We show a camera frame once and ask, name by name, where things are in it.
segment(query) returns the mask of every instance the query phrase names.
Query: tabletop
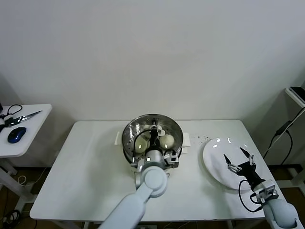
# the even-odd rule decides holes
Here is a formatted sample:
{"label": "tabletop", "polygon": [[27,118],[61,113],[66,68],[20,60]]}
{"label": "tabletop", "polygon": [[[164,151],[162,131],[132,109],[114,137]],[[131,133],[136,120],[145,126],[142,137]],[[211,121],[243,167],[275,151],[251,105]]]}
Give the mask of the tabletop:
{"label": "tabletop", "polygon": [[[42,110],[33,118],[24,121],[18,125],[4,128],[0,133],[0,157],[18,157],[24,155],[34,140],[36,134],[40,130],[42,124],[48,117],[52,105],[51,104],[35,104],[35,105],[22,105],[22,110],[14,114],[13,118],[18,118],[23,115],[29,115],[36,111]],[[9,106],[4,106],[1,114],[6,114]],[[25,127],[27,131],[22,139],[14,144],[8,142],[8,135],[10,132],[18,127]]]}
{"label": "tabletop", "polygon": [[[170,170],[168,187],[147,203],[142,221],[226,220],[264,217],[263,211],[243,208],[237,190],[226,188],[206,170],[202,153],[209,138],[231,137],[253,148],[264,179],[274,178],[245,126],[238,120],[177,121],[190,135],[191,146]],[[34,219],[104,221],[123,197],[135,191],[131,166],[122,146],[115,146],[118,131],[127,121],[76,122],[30,211]],[[280,198],[285,199],[279,187]],[[242,192],[245,204],[256,209]]]}

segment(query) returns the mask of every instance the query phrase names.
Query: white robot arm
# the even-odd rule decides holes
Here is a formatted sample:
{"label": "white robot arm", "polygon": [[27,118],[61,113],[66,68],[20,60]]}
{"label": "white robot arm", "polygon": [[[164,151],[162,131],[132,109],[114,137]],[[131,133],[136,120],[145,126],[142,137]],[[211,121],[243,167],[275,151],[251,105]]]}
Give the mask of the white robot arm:
{"label": "white robot arm", "polygon": [[[272,229],[304,229],[293,205],[278,199],[272,180],[263,180],[255,172],[253,156],[241,149],[249,158],[248,162],[238,166],[231,164],[225,156],[228,169],[239,176],[246,177],[261,205],[257,210],[264,210],[265,217]],[[140,186],[135,193],[127,195],[110,213],[99,229],[133,229],[145,214],[149,198],[161,196],[167,187],[167,174],[159,166],[149,166],[141,172]]]}
{"label": "white robot arm", "polygon": [[272,229],[304,229],[295,207],[285,200],[278,199],[274,182],[272,180],[261,179],[255,172],[256,164],[254,156],[251,156],[246,150],[240,149],[249,161],[236,166],[231,163],[226,155],[224,157],[230,171],[246,178],[246,181],[251,186],[251,190],[254,192],[251,196],[255,196],[258,204],[261,205],[257,210],[251,212],[263,209],[266,220]]}
{"label": "white robot arm", "polygon": [[150,166],[141,174],[141,185],[127,195],[110,213],[99,229],[133,229],[142,219],[149,198],[161,196],[167,187],[167,174],[158,166]]}
{"label": "white robot arm", "polygon": [[282,199],[271,199],[264,206],[267,222],[273,229],[304,229],[295,207]]}

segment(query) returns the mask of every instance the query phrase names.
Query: round plate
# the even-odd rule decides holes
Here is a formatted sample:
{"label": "round plate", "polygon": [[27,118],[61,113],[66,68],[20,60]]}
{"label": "round plate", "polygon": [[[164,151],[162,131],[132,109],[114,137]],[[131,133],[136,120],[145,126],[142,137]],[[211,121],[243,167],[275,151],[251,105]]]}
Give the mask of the round plate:
{"label": "round plate", "polygon": [[[241,148],[247,150],[250,155],[254,149],[246,144],[232,138],[216,138],[209,141],[203,149],[203,161],[211,175],[223,185],[238,190],[239,182],[245,177],[238,176],[228,169],[224,154],[234,165],[240,165],[248,161],[248,158],[242,153]],[[260,174],[259,165],[256,166],[256,172]],[[241,190],[248,190],[250,186],[244,182]]]}

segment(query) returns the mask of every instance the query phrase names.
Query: blue computer mouse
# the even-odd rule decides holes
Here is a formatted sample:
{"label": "blue computer mouse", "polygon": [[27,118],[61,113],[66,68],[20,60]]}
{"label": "blue computer mouse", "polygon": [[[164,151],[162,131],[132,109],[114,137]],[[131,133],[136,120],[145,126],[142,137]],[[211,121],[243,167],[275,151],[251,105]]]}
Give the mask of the blue computer mouse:
{"label": "blue computer mouse", "polygon": [[18,127],[16,129],[13,129],[8,136],[8,142],[9,143],[19,142],[26,131],[27,128],[25,127]]}

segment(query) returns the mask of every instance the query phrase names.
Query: white shelf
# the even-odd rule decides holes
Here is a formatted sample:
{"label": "white shelf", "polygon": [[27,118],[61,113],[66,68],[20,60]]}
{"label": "white shelf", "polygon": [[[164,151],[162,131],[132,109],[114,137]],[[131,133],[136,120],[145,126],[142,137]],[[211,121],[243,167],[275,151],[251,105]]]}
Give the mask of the white shelf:
{"label": "white shelf", "polygon": [[285,89],[287,95],[289,95],[301,108],[305,107],[305,104],[292,92],[289,87]]}

